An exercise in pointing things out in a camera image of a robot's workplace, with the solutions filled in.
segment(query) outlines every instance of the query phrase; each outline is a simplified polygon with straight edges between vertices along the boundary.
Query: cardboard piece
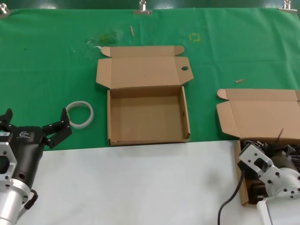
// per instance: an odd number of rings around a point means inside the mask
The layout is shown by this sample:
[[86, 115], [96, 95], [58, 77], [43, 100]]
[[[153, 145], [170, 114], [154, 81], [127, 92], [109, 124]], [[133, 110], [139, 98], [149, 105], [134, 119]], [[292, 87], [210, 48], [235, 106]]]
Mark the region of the cardboard piece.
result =
[[182, 84], [193, 79], [182, 46], [103, 47], [96, 82], [108, 87], [111, 145], [188, 142]]
[[[281, 143], [300, 143], [300, 91], [267, 89], [220, 89], [217, 95], [225, 100], [217, 105], [222, 131], [243, 140], [275, 141], [281, 130]], [[236, 163], [241, 152], [240, 141], [235, 147]], [[238, 179], [241, 171], [237, 166]], [[249, 202], [249, 183], [244, 180], [240, 200]]]

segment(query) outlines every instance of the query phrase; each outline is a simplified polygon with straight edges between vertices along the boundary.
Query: metal clip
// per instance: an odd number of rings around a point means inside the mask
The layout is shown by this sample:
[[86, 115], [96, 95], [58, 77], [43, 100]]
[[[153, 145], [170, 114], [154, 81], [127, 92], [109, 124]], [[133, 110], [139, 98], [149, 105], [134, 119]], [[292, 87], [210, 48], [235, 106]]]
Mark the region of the metal clip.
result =
[[146, 0], [140, 0], [140, 10], [135, 10], [135, 14], [152, 14], [152, 11], [146, 10]]
[[291, 9], [291, 0], [285, 0], [284, 9]]
[[279, 11], [297, 13], [296, 9], [291, 9], [291, 0], [284, 0], [284, 6], [283, 8], [279, 8]]
[[2, 12], [2, 14], [0, 15], [0, 19], [4, 18], [10, 14], [10, 11], [5, 3], [0, 3], [0, 9]]
[[5, 3], [0, 4], [0, 9], [2, 11], [2, 14], [9, 14], [9, 9]]

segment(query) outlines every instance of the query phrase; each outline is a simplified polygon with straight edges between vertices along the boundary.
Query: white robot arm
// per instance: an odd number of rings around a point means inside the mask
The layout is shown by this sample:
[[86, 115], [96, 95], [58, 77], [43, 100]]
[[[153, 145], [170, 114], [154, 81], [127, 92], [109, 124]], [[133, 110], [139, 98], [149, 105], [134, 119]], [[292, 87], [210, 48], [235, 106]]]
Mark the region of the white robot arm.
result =
[[258, 202], [263, 225], [300, 224], [300, 173], [286, 155], [271, 158], [255, 144], [240, 154], [241, 170], [249, 167], [266, 186], [268, 198]]

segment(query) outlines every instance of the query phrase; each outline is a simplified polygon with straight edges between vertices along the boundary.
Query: small wooden stick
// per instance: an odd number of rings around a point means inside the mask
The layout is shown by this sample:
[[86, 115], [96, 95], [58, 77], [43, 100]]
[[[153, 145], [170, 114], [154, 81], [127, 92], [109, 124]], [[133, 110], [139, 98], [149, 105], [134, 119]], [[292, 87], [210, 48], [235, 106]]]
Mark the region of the small wooden stick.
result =
[[131, 34], [132, 34], [132, 36], [134, 37], [135, 34], [134, 34], [134, 32], [133, 32], [132, 26], [130, 26], [130, 29], [131, 29]]
[[235, 81], [236, 83], [240, 83], [240, 82], [243, 82], [245, 79], [239, 79], [237, 81]]

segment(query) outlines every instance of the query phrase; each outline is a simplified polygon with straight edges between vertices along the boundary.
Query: black cable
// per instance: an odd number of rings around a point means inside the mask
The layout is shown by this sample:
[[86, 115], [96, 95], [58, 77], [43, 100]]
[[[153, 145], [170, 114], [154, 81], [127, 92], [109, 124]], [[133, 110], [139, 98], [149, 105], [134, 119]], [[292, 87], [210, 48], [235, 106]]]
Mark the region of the black cable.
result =
[[222, 209], [223, 209], [224, 206], [226, 206], [229, 202], [231, 202], [231, 200], [236, 196], [236, 194], [238, 193], [238, 191], [239, 191], [239, 189], [240, 189], [240, 186], [242, 185], [242, 182], [243, 182], [243, 180], [244, 180], [244, 177], [245, 177], [245, 173], [244, 173], [244, 171], [242, 171], [242, 173], [241, 173], [241, 175], [240, 175], [240, 181], [239, 181], [239, 183], [238, 183], [238, 185], [237, 185], [237, 187], [236, 187], [236, 189], [235, 189], [233, 195], [232, 195], [226, 202], [224, 202], [224, 203], [221, 205], [220, 209], [219, 209], [219, 212], [218, 212], [218, 214], [217, 214], [217, 225], [220, 225], [220, 219], [221, 219], [221, 211], [222, 211]]
[[31, 192], [33, 193], [33, 197], [28, 202], [26, 202], [26, 204], [24, 205], [24, 208], [26, 210], [29, 210], [34, 205], [34, 203], [36, 202], [36, 200], [38, 199], [37, 192], [35, 190], [33, 190], [33, 189], [31, 189]]

